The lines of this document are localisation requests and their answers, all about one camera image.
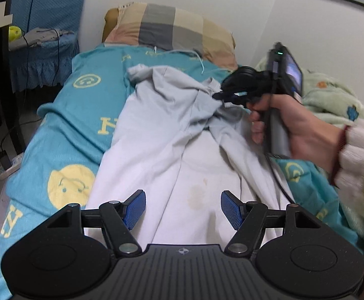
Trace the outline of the fluffy cream sleeve forearm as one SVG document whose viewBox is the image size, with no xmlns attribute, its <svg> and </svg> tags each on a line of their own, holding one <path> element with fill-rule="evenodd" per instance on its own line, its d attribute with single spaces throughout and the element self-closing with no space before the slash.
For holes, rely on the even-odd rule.
<svg viewBox="0 0 364 300">
<path fill-rule="evenodd" d="M 364 120 L 346 131 L 346 143 L 339 151 L 339 170 L 333 176 L 343 204 L 364 218 Z"/>
</svg>

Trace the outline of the person's right hand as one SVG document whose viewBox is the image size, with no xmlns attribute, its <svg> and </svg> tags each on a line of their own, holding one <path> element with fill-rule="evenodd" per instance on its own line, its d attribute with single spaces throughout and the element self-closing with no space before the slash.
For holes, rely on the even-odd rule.
<svg viewBox="0 0 364 300">
<path fill-rule="evenodd" d="M 320 120 L 289 95 L 264 94 L 258 102 L 248 103 L 247 108 L 251 111 L 249 121 L 254 143 L 261 144 L 266 136 L 260 113 L 268 108 L 278 109 L 289 132 L 292 157 L 310 161 L 329 174 L 333 171 L 342 129 Z"/>
</svg>

